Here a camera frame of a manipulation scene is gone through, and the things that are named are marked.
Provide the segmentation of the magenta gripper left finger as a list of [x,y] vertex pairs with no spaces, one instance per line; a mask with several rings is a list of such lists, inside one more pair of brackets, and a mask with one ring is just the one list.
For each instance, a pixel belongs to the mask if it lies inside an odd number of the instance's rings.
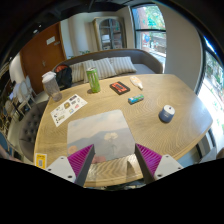
[[78,186],[83,186],[94,155],[94,145],[89,145],[68,157],[58,157],[46,170]]

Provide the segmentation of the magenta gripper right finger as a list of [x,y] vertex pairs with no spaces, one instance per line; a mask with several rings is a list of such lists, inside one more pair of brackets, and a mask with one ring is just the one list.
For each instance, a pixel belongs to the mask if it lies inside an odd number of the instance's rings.
[[172,156],[168,154],[160,155],[140,144],[135,144],[135,155],[146,184],[152,183],[182,169],[182,165]]

